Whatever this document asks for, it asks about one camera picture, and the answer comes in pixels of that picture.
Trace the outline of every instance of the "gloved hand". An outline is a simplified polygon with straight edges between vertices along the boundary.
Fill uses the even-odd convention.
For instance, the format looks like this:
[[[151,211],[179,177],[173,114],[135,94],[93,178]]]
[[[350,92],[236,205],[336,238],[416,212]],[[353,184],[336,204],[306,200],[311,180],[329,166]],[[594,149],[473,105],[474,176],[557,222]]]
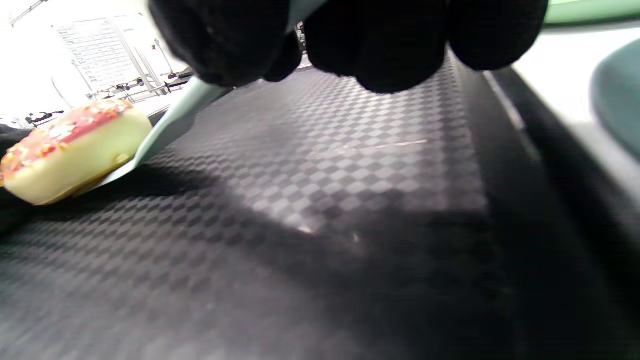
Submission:
[[[280,81],[300,63],[285,35],[294,0],[150,0],[174,55],[206,82]],[[548,0],[329,0],[305,21],[313,65],[366,89],[409,89],[442,65],[448,43],[476,70],[511,65],[533,45]]]

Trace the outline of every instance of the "black cloth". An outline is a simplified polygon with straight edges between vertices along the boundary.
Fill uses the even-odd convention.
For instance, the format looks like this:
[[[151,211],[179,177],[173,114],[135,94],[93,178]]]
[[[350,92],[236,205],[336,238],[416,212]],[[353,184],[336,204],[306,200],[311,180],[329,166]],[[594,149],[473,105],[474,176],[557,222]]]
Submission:
[[[290,0],[150,0],[169,48],[206,82],[280,81],[300,63],[285,35]],[[548,0],[330,0],[305,21],[320,70],[379,93],[407,90],[443,64],[446,45],[476,70],[511,65],[533,45]]]
[[[0,124],[0,157],[29,135],[31,130],[14,129]],[[31,206],[0,188],[0,234],[10,230],[26,218]]]

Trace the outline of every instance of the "checkered pattern surface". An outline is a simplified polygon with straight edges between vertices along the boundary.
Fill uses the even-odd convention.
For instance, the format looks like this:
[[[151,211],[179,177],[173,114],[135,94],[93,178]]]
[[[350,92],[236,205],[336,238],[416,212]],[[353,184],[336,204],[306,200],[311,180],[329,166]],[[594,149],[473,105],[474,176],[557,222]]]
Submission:
[[[0,358],[507,359],[499,261],[451,66],[306,70],[6,236]]]

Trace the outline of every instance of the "black glove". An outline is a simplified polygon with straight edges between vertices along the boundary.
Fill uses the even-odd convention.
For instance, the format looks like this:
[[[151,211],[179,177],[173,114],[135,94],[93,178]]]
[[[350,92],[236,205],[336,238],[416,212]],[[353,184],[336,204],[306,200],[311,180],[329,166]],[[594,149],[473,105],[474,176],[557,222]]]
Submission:
[[[285,35],[290,0],[150,0],[174,55],[206,82],[280,81],[300,63]],[[548,0],[330,0],[305,21],[313,65],[390,93],[427,80],[446,44],[467,66],[496,70],[533,45]]]

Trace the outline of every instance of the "donut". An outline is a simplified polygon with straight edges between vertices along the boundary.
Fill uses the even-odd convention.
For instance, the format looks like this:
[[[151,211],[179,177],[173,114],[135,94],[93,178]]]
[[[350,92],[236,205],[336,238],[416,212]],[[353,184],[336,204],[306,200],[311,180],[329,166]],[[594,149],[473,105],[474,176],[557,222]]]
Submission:
[[[32,131],[0,162],[6,190],[48,205],[101,181],[125,165],[151,132],[149,119],[126,101],[76,108]]]

